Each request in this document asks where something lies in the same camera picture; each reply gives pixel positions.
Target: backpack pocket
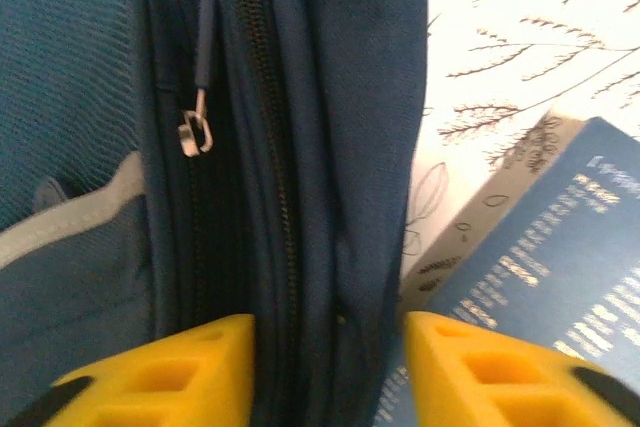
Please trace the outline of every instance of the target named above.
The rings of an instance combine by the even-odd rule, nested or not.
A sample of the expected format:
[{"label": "backpack pocket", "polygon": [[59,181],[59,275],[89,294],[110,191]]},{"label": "backpack pocket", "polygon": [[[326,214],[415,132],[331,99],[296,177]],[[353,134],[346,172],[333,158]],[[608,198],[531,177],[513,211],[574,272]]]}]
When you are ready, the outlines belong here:
[{"label": "backpack pocket", "polygon": [[0,424],[60,375],[152,340],[142,164],[0,234]]}]

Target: zipper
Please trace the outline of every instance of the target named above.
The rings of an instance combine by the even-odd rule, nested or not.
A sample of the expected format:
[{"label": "zipper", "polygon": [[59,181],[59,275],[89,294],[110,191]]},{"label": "zipper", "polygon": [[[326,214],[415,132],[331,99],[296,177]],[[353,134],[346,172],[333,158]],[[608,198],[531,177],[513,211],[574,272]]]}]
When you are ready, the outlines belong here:
[{"label": "zipper", "polygon": [[293,184],[293,147],[288,121],[288,105],[282,89],[283,82],[276,67],[278,60],[273,39],[275,34],[268,22],[263,0],[233,0],[249,44],[252,63],[260,97],[261,117],[266,127],[268,149],[278,191],[280,221],[284,235],[287,266],[287,351],[279,356],[283,366],[283,392],[278,401],[292,405],[299,344],[299,241],[296,211],[296,189]]},{"label": "zipper", "polygon": [[193,273],[194,273],[194,321],[196,324],[208,319],[206,310],[207,264],[204,254],[202,204],[200,202],[199,173],[202,167],[197,157],[213,147],[213,135],[207,118],[207,91],[211,83],[211,63],[215,39],[214,0],[200,0],[198,14],[198,39],[195,48],[194,70],[197,89],[195,108],[183,111],[184,123],[178,127],[182,152],[189,158],[189,195],[193,221]]},{"label": "zipper", "polygon": [[[196,105],[195,109],[183,112],[184,123],[178,127],[182,152],[187,157],[206,154],[213,147],[213,136],[207,119],[207,91],[211,82],[211,55],[214,38],[214,1],[200,0],[195,68],[195,86],[198,89]],[[196,138],[194,126],[203,137],[200,143]]]}]

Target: gray trim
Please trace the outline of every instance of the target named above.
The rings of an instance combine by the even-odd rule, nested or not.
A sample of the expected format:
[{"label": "gray trim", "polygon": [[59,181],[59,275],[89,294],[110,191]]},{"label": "gray trim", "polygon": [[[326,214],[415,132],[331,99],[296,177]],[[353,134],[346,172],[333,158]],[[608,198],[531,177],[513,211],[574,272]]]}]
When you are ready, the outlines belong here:
[{"label": "gray trim", "polygon": [[0,269],[47,244],[108,222],[127,202],[144,193],[140,153],[132,152],[105,187],[29,217],[0,234]]}]

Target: book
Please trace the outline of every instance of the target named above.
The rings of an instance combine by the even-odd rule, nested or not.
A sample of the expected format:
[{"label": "book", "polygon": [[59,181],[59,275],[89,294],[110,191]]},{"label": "book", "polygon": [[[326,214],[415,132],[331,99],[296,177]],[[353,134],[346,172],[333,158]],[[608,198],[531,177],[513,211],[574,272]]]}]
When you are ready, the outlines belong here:
[{"label": "book", "polygon": [[[595,362],[640,391],[640,143],[585,127],[425,310]],[[375,427],[416,427],[401,339]]]},{"label": "book", "polygon": [[[399,319],[426,305],[583,126],[584,120],[552,109],[520,142],[504,147],[492,166],[452,151],[422,174],[407,209]],[[424,168],[416,159],[414,171]]]}]

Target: blue fabric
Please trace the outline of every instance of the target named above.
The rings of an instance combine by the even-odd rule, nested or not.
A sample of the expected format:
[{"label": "blue fabric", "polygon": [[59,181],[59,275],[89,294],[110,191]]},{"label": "blue fabric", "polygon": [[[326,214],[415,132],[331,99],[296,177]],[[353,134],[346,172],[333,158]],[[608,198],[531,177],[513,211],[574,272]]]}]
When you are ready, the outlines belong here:
[{"label": "blue fabric", "polygon": [[[280,368],[287,360],[287,260],[263,99],[242,37],[246,19],[238,18],[236,0],[219,0],[224,59],[217,61],[225,71],[214,79],[209,111],[222,135],[211,155],[193,164],[204,173],[196,188],[207,194],[205,204],[194,206],[175,127],[187,105],[178,93],[188,108],[193,101],[185,88],[192,81],[183,75],[193,61],[190,6],[197,0],[145,1],[0,0],[9,32],[0,35],[0,107],[8,119],[0,123],[0,169],[11,176],[0,181],[0,197],[8,199],[0,206],[0,230],[28,215],[42,178],[69,182],[82,194],[103,185],[135,148],[145,159],[151,228],[149,245],[138,243],[145,237],[128,240],[137,245],[133,263],[113,252],[87,258],[92,244],[78,236],[52,247],[63,249],[57,257],[45,249],[0,272],[11,289],[28,286],[24,299],[17,291],[0,299],[0,319],[10,332],[0,342],[0,369],[7,379],[24,378],[11,392],[0,384],[0,418],[76,363],[188,325],[178,318],[194,310],[193,218],[199,216],[210,241],[203,251],[211,304],[244,296],[227,303],[251,300],[257,315],[255,425],[280,427],[289,411],[296,427],[370,425],[393,332],[425,91],[427,0],[258,0],[273,14],[267,24],[276,33],[273,62],[285,84],[300,208],[301,335],[291,379],[297,397],[287,405],[279,397],[288,380]],[[124,225],[110,228],[131,233]],[[78,260],[108,266],[69,279],[67,299],[32,265],[42,270],[50,263],[52,273],[68,275],[64,256],[73,249]],[[243,277],[247,272],[250,278]],[[107,284],[113,297],[96,292]],[[48,317],[41,309],[54,300]],[[70,356],[69,342],[84,354]],[[63,361],[52,365],[58,358]]]},{"label": "blue fabric", "polygon": [[427,0],[271,0],[303,213],[295,425],[369,425],[393,330]]},{"label": "blue fabric", "polygon": [[138,197],[0,270],[0,424],[59,376],[153,339],[146,222]]},{"label": "blue fabric", "polygon": [[46,176],[102,187],[137,150],[140,0],[0,0],[0,231],[31,214]]}]

